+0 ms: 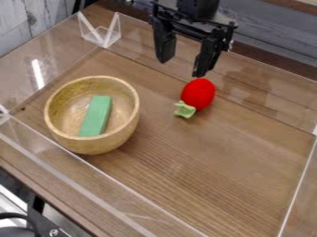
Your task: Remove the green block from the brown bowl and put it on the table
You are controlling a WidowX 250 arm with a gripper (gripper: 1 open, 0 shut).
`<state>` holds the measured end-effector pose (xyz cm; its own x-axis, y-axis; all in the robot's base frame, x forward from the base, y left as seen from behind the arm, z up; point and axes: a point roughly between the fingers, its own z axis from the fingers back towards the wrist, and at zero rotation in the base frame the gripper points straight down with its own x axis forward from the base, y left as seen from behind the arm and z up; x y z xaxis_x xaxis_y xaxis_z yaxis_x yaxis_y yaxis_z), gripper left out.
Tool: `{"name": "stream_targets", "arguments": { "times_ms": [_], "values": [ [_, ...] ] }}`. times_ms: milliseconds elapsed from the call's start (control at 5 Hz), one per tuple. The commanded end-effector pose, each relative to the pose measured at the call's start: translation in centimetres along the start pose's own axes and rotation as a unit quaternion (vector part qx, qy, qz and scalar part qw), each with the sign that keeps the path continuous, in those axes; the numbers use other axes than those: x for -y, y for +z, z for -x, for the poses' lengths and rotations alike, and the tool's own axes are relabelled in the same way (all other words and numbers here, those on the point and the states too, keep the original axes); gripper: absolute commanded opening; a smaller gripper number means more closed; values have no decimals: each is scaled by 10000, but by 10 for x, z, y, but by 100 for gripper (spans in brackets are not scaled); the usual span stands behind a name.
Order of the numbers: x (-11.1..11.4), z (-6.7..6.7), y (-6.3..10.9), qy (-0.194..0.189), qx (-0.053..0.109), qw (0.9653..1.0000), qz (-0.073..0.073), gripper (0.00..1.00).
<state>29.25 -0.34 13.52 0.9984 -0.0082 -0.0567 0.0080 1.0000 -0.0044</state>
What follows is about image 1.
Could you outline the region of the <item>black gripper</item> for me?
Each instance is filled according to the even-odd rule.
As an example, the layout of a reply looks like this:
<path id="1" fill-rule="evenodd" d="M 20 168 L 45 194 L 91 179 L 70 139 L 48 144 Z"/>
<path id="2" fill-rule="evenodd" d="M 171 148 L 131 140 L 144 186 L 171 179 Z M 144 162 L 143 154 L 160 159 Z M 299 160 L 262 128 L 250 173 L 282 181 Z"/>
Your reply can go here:
<path id="1" fill-rule="evenodd" d="M 220 0 L 152 0 L 149 22 L 157 61 L 164 64 L 175 56 L 175 34 L 179 33 L 200 43 L 191 75 L 200 78 L 212 70 L 219 55 L 232 45 L 238 28 L 234 19 L 219 11 Z"/>

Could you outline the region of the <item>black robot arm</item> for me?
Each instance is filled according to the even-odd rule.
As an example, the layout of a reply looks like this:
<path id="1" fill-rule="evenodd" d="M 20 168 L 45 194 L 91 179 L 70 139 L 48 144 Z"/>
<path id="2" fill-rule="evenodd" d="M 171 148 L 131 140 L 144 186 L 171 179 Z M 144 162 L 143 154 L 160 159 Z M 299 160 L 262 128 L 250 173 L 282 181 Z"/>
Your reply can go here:
<path id="1" fill-rule="evenodd" d="M 164 64 L 175 56 L 176 35 L 200 43 L 191 75 L 203 77 L 214 69 L 222 52 L 231 50 L 238 23 L 219 13 L 220 0 L 175 0 L 168 6 L 152 0 L 149 24 L 156 59 Z"/>

